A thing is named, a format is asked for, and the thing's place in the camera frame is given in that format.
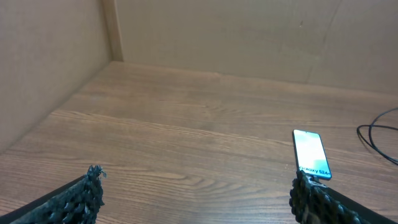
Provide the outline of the cardboard box wall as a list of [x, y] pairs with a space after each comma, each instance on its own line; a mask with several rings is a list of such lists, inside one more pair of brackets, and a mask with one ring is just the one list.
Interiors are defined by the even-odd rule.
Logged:
[[397, 2], [2, 1], [1, 148], [111, 61], [397, 93]]

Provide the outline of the Samsung Galaxy smartphone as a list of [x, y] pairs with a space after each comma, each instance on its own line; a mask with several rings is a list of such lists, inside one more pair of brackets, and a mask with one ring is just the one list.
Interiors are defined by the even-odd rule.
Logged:
[[297, 169], [320, 179], [330, 180], [331, 169], [321, 136], [318, 133], [294, 129], [292, 137]]

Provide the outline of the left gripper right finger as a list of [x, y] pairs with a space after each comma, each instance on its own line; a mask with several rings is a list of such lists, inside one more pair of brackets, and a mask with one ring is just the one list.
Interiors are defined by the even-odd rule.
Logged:
[[298, 223], [397, 224], [333, 190], [302, 170], [292, 181], [289, 205]]

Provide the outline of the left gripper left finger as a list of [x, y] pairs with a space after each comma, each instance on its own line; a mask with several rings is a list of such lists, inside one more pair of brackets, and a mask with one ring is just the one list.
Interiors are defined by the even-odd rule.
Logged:
[[101, 166], [90, 166], [86, 174], [1, 216], [1, 223], [58, 224], [95, 223], [104, 205]]

